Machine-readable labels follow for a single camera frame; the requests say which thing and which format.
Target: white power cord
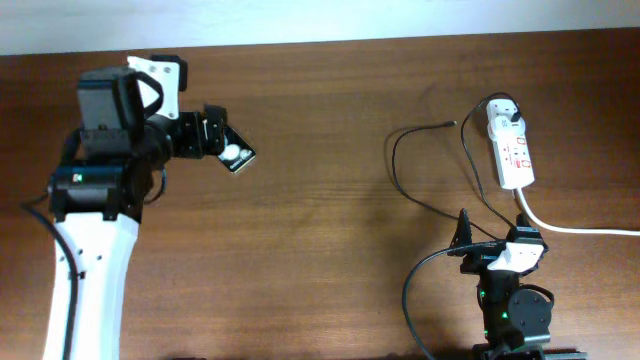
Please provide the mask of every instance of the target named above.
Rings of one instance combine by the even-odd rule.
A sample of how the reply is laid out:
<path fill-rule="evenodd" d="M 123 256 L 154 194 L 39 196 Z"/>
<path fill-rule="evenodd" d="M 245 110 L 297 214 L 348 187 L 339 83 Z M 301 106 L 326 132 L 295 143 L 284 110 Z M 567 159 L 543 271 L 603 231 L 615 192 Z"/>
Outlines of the white power cord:
<path fill-rule="evenodd" d="M 607 234 L 607 235 L 627 235 L 627 236 L 640 236 L 640 231 L 631 231 L 631 230 L 619 230 L 619 229 L 572 229 L 572 228 L 562 228 L 558 226 L 549 225 L 542 220 L 538 219 L 529 208 L 527 204 L 527 200 L 524 198 L 524 193 L 522 192 L 522 188 L 514 189 L 517 194 L 518 201 L 520 202 L 520 206 L 522 210 L 524 210 L 527 217 L 531 219 L 534 223 L 538 224 L 540 227 L 543 227 L 547 230 L 567 233 L 567 234 Z"/>

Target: wooden table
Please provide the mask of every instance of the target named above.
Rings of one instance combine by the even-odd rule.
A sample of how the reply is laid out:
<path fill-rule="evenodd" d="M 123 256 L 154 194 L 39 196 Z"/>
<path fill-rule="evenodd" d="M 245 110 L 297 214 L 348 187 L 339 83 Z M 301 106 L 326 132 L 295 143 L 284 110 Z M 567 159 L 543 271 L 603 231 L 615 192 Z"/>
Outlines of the wooden table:
<path fill-rule="evenodd" d="M 516 97 L 528 121 L 536 181 L 526 193 L 540 218 L 640 227 L 638 49 L 638 30 L 607 30 L 169 50 L 189 61 L 182 109 L 227 107 L 258 157 L 238 175 L 213 158 L 168 164 L 167 194 L 145 208 L 129 266 L 121 358 L 416 353 L 402 283 L 448 246 L 456 224 L 394 189 L 390 136 L 462 120 L 493 91 Z M 0 358 L 41 356 L 53 286 L 53 241 L 18 204 L 43 189 L 80 123 L 78 76 L 131 53 L 150 51 L 0 58 Z M 487 196 L 515 219 L 486 118 L 474 124 L 468 141 Z M 459 127 L 408 137 L 401 182 L 504 235 L 459 138 Z M 527 281 L 556 295 L 551 346 L 637 357 L 640 239 L 543 235 L 551 252 Z M 459 261 L 425 267 L 409 298 L 437 351 L 484 342 L 477 278 L 460 275 Z"/>

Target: brown wooden surface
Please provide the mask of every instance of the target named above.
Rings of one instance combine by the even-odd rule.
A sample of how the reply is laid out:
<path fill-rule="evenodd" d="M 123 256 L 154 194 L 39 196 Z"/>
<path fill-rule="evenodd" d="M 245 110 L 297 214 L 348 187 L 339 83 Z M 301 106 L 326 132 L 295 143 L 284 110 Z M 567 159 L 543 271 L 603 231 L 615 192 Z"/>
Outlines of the brown wooden surface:
<path fill-rule="evenodd" d="M 216 159 L 168 164 L 168 192 L 145 209 L 129 266 L 121 358 L 416 352 L 401 286 L 449 244 L 455 222 L 397 193 L 385 139 L 462 120 L 496 90 L 528 121 L 536 182 L 526 194 L 540 218 L 640 227 L 638 49 L 638 30 L 608 30 L 171 50 L 189 61 L 182 108 L 224 105 L 258 157 L 237 176 Z M 0 358 L 41 356 L 53 286 L 53 241 L 18 204 L 39 194 L 79 124 L 80 73 L 127 54 L 0 58 Z M 486 118 L 475 123 L 468 139 L 488 197 L 513 219 Z M 459 127 L 412 135 L 398 156 L 410 193 L 505 234 L 474 192 Z M 556 294 L 552 346 L 637 358 L 640 239 L 543 234 L 551 252 L 527 280 Z M 458 264 L 438 259 L 411 291 L 436 350 L 484 342 L 477 279 Z"/>

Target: white panel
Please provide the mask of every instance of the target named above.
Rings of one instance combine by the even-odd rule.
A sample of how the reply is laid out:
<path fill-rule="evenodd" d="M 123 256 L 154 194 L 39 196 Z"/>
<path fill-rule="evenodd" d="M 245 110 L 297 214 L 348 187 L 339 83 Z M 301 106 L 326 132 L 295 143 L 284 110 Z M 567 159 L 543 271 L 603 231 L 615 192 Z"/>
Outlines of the white panel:
<path fill-rule="evenodd" d="M 633 26 L 633 0 L 5 0 L 0 53 Z"/>

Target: white power strip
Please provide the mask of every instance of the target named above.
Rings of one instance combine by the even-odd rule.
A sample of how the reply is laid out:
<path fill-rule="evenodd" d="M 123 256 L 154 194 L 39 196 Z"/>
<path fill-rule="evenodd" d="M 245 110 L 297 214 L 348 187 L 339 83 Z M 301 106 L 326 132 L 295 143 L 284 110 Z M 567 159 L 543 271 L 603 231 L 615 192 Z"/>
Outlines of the white power strip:
<path fill-rule="evenodd" d="M 518 116 L 517 121 L 511 121 L 516 112 L 516 104 L 507 99 L 491 100 L 487 105 L 487 128 L 493 141 L 500 186 L 507 190 L 525 187 L 534 180 L 524 119 Z"/>

